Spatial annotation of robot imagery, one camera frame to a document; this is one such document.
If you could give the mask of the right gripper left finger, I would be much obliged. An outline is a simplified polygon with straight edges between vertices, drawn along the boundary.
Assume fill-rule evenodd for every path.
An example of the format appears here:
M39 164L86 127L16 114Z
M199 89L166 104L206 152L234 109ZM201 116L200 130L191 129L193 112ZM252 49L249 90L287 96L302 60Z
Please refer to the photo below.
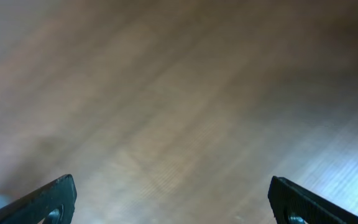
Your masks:
M65 174L0 208L0 224L70 224L76 198L73 176Z

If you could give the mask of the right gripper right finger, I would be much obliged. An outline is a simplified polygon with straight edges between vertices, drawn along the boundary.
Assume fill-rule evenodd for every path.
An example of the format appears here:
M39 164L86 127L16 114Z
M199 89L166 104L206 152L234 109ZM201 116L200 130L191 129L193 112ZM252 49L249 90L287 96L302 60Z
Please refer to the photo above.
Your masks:
M272 177L268 200L278 224L358 224L357 215L284 177Z

